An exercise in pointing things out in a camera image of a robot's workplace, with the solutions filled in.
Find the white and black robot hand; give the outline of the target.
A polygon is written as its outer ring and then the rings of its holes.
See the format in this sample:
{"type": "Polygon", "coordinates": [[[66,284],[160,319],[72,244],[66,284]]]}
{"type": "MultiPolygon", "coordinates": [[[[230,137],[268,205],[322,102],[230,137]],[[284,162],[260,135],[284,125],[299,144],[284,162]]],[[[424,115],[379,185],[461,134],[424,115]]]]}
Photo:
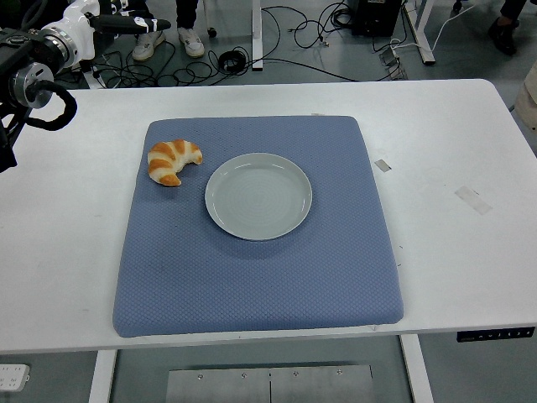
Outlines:
{"type": "Polygon", "coordinates": [[[73,1],[59,21],[39,32],[57,49],[59,71],[82,60],[91,60],[118,34],[149,34],[171,27],[142,10],[143,1],[73,1]]]}

